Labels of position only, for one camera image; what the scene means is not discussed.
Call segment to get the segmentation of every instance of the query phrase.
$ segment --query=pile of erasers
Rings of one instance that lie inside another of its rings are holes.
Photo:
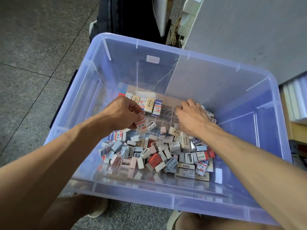
[[[150,133],[155,124],[145,127],[146,134],[132,136],[130,140],[126,140],[130,129],[114,131],[110,138],[116,140],[104,142],[99,149],[104,163],[209,181],[215,153],[205,142],[180,131],[178,123],[170,127],[168,134],[166,127],[160,128],[159,135]]]

